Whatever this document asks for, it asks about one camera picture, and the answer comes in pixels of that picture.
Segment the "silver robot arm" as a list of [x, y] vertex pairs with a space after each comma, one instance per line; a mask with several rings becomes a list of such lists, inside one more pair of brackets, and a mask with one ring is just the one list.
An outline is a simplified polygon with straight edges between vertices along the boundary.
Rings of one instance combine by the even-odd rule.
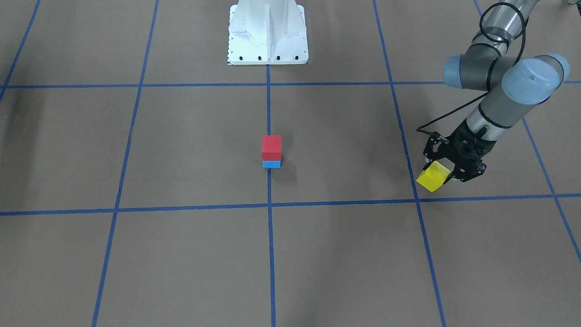
[[469, 181], [481, 176], [483, 157], [496, 142], [535, 106], [550, 98], [568, 78], [568, 60], [557, 53], [522, 58], [506, 56], [517, 39], [526, 43], [526, 27], [535, 0], [506, 0], [481, 16], [479, 31], [464, 54], [448, 58], [443, 70], [446, 85], [480, 90], [477, 107], [449, 135], [429, 132], [422, 176], [429, 170], [450, 179]]

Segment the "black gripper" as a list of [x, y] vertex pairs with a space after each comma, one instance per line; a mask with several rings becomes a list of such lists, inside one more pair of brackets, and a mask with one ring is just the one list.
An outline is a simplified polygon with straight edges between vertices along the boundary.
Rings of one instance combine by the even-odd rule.
[[467, 182], [482, 176], [487, 168], [482, 158], [490, 153], [496, 144], [496, 141], [483, 139], [482, 131], [487, 132], [487, 126], [474, 133], [465, 120], [448, 138], [440, 133], [428, 133], [427, 143], [423, 150], [426, 164], [431, 165], [441, 159], [451, 161], [454, 168], [448, 174], [448, 181], [455, 179]]

